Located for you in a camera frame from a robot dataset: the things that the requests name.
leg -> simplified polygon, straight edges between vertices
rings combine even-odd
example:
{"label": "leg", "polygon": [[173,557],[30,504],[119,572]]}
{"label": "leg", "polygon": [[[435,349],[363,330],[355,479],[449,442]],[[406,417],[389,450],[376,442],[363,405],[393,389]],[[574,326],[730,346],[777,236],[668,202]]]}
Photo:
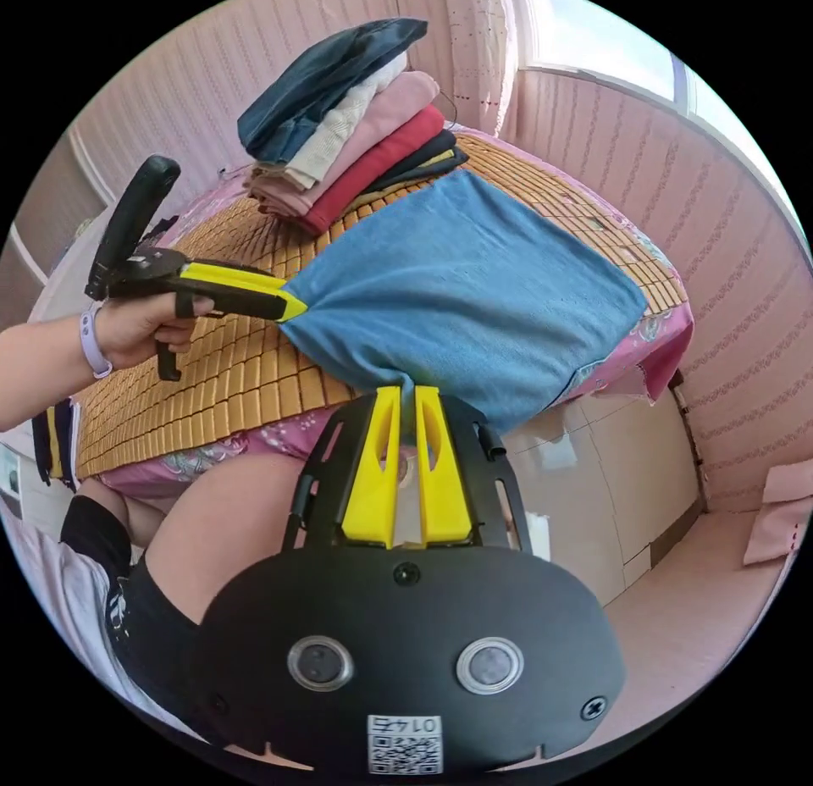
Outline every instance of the leg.
{"label": "leg", "polygon": [[276,454],[235,457],[202,475],[170,510],[144,562],[193,623],[232,578],[279,551],[302,464]]}
{"label": "leg", "polygon": [[141,548],[150,544],[165,518],[163,512],[156,507],[133,498],[125,498],[98,479],[85,479],[77,495],[83,495],[101,504],[127,530],[130,543]]}

fingernail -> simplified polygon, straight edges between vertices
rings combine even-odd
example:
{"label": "fingernail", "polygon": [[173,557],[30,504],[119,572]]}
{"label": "fingernail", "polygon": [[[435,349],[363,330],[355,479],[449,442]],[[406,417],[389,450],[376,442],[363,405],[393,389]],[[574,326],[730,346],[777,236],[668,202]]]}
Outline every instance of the fingernail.
{"label": "fingernail", "polygon": [[192,309],[195,316],[199,318],[203,314],[209,314],[214,309],[214,301],[211,297],[196,297]]}

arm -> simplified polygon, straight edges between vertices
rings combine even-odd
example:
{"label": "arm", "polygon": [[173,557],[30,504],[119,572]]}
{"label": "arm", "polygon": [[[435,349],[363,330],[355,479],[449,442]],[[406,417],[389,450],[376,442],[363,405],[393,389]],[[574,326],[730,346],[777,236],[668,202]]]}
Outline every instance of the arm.
{"label": "arm", "polygon": [[[196,316],[212,311],[195,301]],[[23,423],[95,380],[85,359],[79,315],[27,323],[0,332],[0,431]],[[96,338],[113,368],[132,368],[155,354],[156,340],[189,349],[195,320],[175,317],[175,295],[107,302],[96,316]]]}
{"label": "arm", "polygon": [[0,431],[93,382],[82,352],[79,315],[0,332]]}

black shorts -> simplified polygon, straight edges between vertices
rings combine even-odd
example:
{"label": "black shorts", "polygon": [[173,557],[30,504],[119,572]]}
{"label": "black shorts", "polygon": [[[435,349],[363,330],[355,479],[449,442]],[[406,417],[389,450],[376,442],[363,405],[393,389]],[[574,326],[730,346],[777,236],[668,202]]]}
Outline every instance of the black shorts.
{"label": "black shorts", "polygon": [[105,627],[127,675],[210,744],[228,745],[196,707],[187,680],[197,626],[163,595],[143,557],[130,565],[132,547],[124,525],[97,501],[75,495],[60,539],[107,573],[110,589]]}

person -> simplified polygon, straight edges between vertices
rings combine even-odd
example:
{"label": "person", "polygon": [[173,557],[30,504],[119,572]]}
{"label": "person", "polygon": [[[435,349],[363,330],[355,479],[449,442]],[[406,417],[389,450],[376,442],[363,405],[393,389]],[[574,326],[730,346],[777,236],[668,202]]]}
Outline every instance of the person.
{"label": "person", "polygon": [[[196,299],[195,314],[212,307]],[[89,328],[84,336],[81,326]],[[99,358],[125,370],[153,357],[159,341],[187,351],[194,326],[195,319],[175,317],[175,297],[168,294],[108,301],[95,317],[0,332],[0,432],[97,381]],[[59,542],[2,501],[0,518],[41,607],[105,686],[176,730],[255,757],[207,725],[188,689],[185,661],[214,596],[279,551],[301,466],[284,455],[235,457],[191,484],[166,515],[86,479]],[[135,566],[133,545],[146,549]],[[262,760],[298,766],[270,750]]]}

